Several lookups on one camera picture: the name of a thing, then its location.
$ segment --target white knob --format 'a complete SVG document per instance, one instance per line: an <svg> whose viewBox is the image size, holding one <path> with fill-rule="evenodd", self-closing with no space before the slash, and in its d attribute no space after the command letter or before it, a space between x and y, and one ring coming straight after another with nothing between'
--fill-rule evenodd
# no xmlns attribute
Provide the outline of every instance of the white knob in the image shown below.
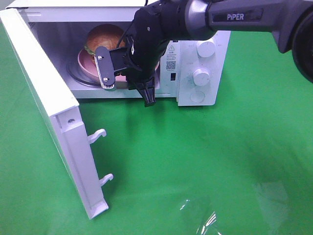
<svg viewBox="0 0 313 235"><path fill-rule="evenodd" d="M206 69L197 69L193 74L194 83L200 87L208 84L210 81L210 77L210 72Z"/></svg>
<svg viewBox="0 0 313 235"><path fill-rule="evenodd" d="M198 55L204 58L210 57L215 53L215 41L213 38L207 41L198 41L197 43Z"/></svg>

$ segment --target green backdrop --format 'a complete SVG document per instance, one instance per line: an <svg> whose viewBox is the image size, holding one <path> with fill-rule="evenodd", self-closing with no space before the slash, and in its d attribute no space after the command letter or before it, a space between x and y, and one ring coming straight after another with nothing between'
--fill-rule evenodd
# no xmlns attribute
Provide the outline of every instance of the green backdrop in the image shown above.
<svg viewBox="0 0 313 235"><path fill-rule="evenodd" d="M93 220L0 26L0 234L313 234L313 84L270 34L232 33L212 107L79 102L88 134L108 133L99 176L114 174Z"/></svg>

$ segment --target open microwave door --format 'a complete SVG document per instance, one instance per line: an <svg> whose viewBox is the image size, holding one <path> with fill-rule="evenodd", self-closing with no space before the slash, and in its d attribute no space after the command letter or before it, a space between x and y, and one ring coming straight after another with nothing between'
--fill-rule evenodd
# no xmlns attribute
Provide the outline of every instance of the open microwave door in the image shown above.
<svg viewBox="0 0 313 235"><path fill-rule="evenodd" d="M112 174L99 179L90 144L104 129L86 133L79 103L30 31L27 16L17 9L0 11L0 18L19 60L27 83L64 165L74 181L88 217L108 209L101 186Z"/></svg>

